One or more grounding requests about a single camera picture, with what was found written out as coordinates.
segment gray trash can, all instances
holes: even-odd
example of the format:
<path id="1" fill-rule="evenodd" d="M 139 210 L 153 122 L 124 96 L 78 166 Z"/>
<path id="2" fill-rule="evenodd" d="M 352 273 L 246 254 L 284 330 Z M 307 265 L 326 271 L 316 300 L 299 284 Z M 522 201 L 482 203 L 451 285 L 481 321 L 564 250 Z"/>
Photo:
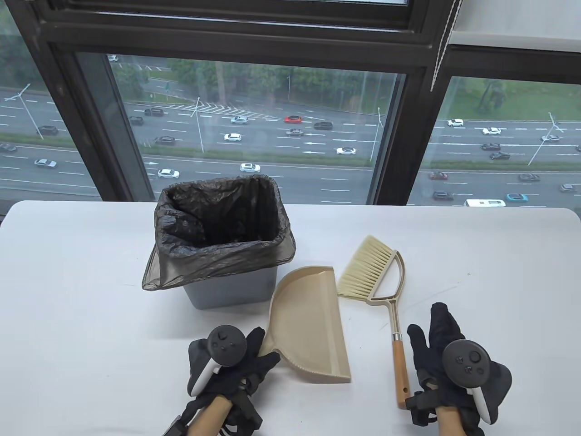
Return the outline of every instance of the gray trash can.
<path id="1" fill-rule="evenodd" d="M 178 183 L 155 209 L 155 246 L 142 280 L 148 291 L 183 286 L 198 309 L 267 301 L 295 239 L 268 176 Z"/>

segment white wall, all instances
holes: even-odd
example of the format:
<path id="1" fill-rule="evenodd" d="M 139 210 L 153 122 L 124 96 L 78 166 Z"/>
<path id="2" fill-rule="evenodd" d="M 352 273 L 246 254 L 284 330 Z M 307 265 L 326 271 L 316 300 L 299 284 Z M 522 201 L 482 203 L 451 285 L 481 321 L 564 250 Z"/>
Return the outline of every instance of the white wall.
<path id="1" fill-rule="evenodd" d="M 450 43 L 581 52 L 581 0 L 464 0 Z"/>

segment beige dustpan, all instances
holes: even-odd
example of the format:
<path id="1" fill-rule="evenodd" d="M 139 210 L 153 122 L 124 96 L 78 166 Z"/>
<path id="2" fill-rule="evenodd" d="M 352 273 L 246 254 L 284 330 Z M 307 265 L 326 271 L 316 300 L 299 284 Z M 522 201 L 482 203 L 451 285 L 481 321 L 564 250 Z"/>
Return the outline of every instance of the beige dustpan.
<path id="1" fill-rule="evenodd" d="M 299 268 L 280 281 L 270 302 L 260 355 L 271 351 L 277 351 L 314 383 L 349 383 L 351 372 L 332 267 Z"/>

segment controller button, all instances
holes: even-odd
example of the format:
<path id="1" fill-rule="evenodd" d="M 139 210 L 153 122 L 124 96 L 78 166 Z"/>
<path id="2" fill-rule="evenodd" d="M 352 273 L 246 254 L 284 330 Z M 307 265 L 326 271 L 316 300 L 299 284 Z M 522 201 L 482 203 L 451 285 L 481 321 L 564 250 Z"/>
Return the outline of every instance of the controller button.
<path id="1" fill-rule="evenodd" d="M 470 361 L 474 363 L 480 362 L 480 353 L 478 351 L 470 351 Z"/>

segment glove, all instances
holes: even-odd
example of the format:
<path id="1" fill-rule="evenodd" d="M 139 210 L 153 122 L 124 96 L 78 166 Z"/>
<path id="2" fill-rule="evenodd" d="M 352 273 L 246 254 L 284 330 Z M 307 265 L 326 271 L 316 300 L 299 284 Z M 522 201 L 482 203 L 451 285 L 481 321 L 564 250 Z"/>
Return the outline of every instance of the glove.
<path id="1" fill-rule="evenodd" d="M 444 303 L 434 303 L 431 310 L 429 347 L 420 326 L 411 324 L 407 328 L 411 347 L 414 351 L 414 366 L 420 386 L 428 391 L 437 389 L 437 397 L 442 406 L 456 407 L 460 413 L 462 427 L 467 436 L 483 436 L 478 427 L 480 414 L 472 395 L 453 383 L 442 365 L 442 353 L 449 343 L 465 339 L 454 317 Z"/>
<path id="2" fill-rule="evenodd" d="M 258 357 L 263 339 L 264 329 L 256 327 L 252 330 L 246 337 L 246 354 L 242 360 L 235 366 L 222 367 L 217 374 L 213 374 L 204 390 L 196 397 L 196 401 L 204 405 L 209 405 L 218 395 L 232 402 L 232 409 L 223 427 L 229 435 L 250 435 L 262 423 L 262 418 L 249 397 L 256 392 L 266 374 L 281 360 L 276 352 Z M 225 425 L 238 426 L 238 430 L 232 433 Z"/>

